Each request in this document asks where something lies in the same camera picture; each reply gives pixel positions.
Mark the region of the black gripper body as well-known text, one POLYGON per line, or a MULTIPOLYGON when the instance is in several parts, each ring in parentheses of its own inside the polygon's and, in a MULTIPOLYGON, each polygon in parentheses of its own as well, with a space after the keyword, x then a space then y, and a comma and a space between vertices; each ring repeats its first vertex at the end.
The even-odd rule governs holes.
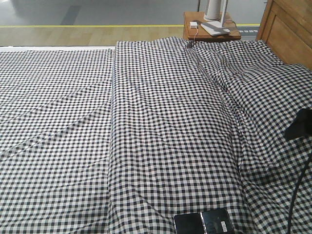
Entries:
POLYGON ((299 137, 312 136, 312 110, 301 109, 296 115, 295 120, 285 130, 285 139, 296 139, 299 137))

